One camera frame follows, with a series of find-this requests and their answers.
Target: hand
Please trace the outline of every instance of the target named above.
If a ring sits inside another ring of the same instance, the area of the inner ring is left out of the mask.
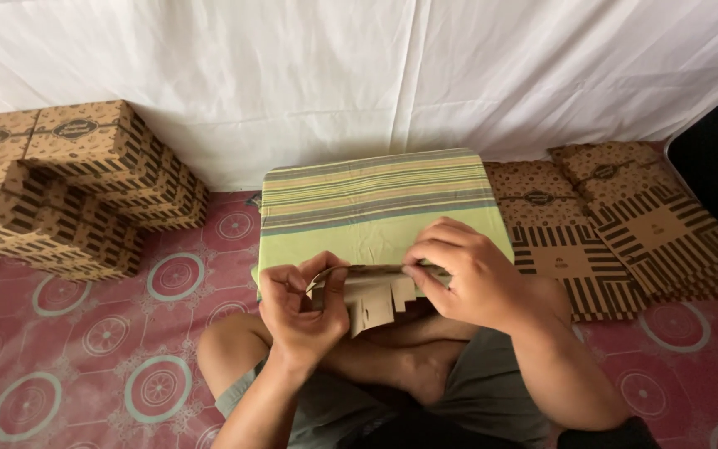
[[[453,275],[448,286],[415,264],[428,259]],[[488,237],[442,217],[418,234],[406,251],[404,272],[444,317],[511,334],[541,318],[544,308],[528,294],[523,275]]]
[[[310,304],[306,288],[321,271],[347,265],[324,251],[297,267],[280,265],[259,273],[263,298],[259,314],[274,339],[270,354],[306,377],[348,332],[348,309],[343,298],[348,270],[335,269],[326,278],[322,311],[304,311]]]

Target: person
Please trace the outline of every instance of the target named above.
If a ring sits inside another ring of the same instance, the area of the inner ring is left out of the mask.
[[[418,262],[445,268],[446,288]],[[344,338],[347,270],[325,281],[324,308],[307,311],[319,272],[347,265],[322,252],[263,270],[262,319],[228,316],[201,336],[198,362],[226,423],[212,447],[658,448],[570,328],[566,292],[521,275],[487,237],[440,218],[420,232],[404,272],[438,316]],[[422,407],[385,405],[357,384],[411,394]]]

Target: white backdrop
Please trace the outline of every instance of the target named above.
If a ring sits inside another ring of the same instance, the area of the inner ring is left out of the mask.
[[[215,190],[661,139],[718,103],[718,0],[0,0],[0,112],[115,98]]]

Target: striped cloth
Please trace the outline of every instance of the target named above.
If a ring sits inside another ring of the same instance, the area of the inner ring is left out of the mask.
[[[440,216],[464,221],[514,260],[481,159],[466,148],[275,168],[263,182],[258,269],[330,250],[399,264]]]

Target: red patterned floor mat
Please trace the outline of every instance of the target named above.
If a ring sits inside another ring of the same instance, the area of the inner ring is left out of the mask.
[[[205,229],[154,235],[134,279],[71,284],[0,260],[0,447],[209,447],[223,417],[195,342],[256,311],[252,195],[216,194]],[[664,448],[718,447],[718,301],[574,330]]]

